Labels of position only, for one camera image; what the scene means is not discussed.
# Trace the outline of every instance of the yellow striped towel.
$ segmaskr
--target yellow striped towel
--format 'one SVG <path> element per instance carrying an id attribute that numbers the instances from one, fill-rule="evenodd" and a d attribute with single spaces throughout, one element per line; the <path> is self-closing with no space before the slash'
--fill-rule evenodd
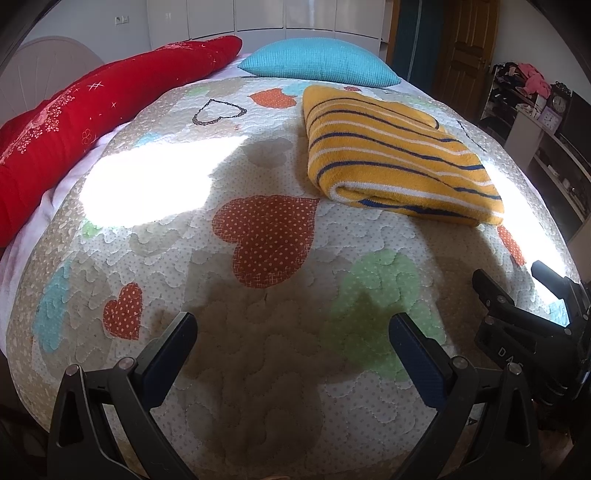
<path id="1" fill-rule="evenodd" d="M 445 222 L 497 225 L 504 208 L 478 157 L 432 116 L 310 86 L 308 176 L 329 199 Z"/>

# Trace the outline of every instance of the quilted bedspread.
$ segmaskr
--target quilted bedspread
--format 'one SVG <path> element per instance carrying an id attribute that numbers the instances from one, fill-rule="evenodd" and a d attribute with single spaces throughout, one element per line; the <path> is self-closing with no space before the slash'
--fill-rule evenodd
<path id="1" fill-rule="evenodd" d="M 332 85 L 429 113 L 477 154 L 503 198 L 477 228 L 358 209 L 307 177 L 301 96 Z M 446 351 L 473 344 L 485 269 L 519 307 L 559 309 L 542 260 L 578 280 L 541 199 L 493 139 L 445 105 L 386 89 L 235 78 L 171 90 L 72 189 L 25 270 L 11 373 L 48 428 L 63 371 L 135 356 L 182 310 L 199 337 L 152 411 L 201 478 L 389 478 L 431 422 L 388 342 L 408 312 Z M 112 412 L 124 454 L 129 446 Z"/>

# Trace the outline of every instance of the blue gripper pad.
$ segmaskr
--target blue gripper pad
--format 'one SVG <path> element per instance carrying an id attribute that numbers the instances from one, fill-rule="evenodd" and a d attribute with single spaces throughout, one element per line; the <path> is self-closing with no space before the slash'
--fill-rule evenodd
<path id="1" fill-rule="evenodd" d="M 425 337 L 406 313 L 392 317 L 388 335 L 424 404 L 441 410 L 453 379 L 445 351 L 435 340 Z"/>

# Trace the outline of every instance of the white wardrobe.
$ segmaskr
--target white wardrobe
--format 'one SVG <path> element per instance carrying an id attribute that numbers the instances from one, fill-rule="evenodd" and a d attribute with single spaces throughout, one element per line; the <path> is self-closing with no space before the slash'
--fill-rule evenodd
<path id="1" fill-rule="evenodd" d="M 330 37 L 385 55 L 386 0 L 147 0 L 152 48 L 231 33 L 252 53 L 296 37 Z"/>

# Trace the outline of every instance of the black outlined heart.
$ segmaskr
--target black outlined heart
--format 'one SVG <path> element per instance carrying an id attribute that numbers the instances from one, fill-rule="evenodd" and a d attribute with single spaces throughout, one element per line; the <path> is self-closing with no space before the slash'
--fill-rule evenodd
<path id="1" fill-rule="evenodd" d="M 199 114 L 200 114 L 201 112 L 203 112 L 203 111 L 204 111 L 204 110 L 205 110 L 205 109 L 206 109 L 206 108 L 207 108 L 207 107 L 208 107 L 208 106 L 209 106 L 211 103 L 221 103 L 221 104 L 223 104 L 223 105 L 228 105 L 228 106 L 231 106 L 231 107 L 233 107 L 233 108 L 237 109 L 237 110 L 238 110 L 238 113 L 236 113 L 236 115 L 229 115 L 229 116 L 226 116 L 226 115 L 224 115 L 224 116 L 218 116 L 216 119 L 214 119 L 214 120 L 210 120 L 209 122 L 202 122 L 202 121 L 200 121 L 200 120 L 198 119 L 198 117 L 199 117 Z M 234 105 L 233 103 L 222 102 L 221 100 L 215 100 L 215 99 L 213 99 L 213 98 L 212 98 L 212 99 L 208 100 L 208 101 L 207 101 L 207 103 L 206 103 L 205 105 L 203 105 L 203 106 L 202 106 L 202 107 L 199 109 L 199 111 L 197 112 L 197 114 L 195 114 L 195 116 L 193 117 L 193 123 L 194 123 L 195 125 L 201 125 L 201 126 L 203 126 L 203 125 L 213 125 L 213 124 L 215 124 L 215 123 L 219 122 L 219 121 L 220 121 L 222 118 L 238 118 L 239 116 L 242 116 L 242 115 L 244 115 L 244 114 L 246 114 L 246 109 L 245 109 L 245 108 L 242 108 L 241 106 L 238 106 L 238 105 Z"/>

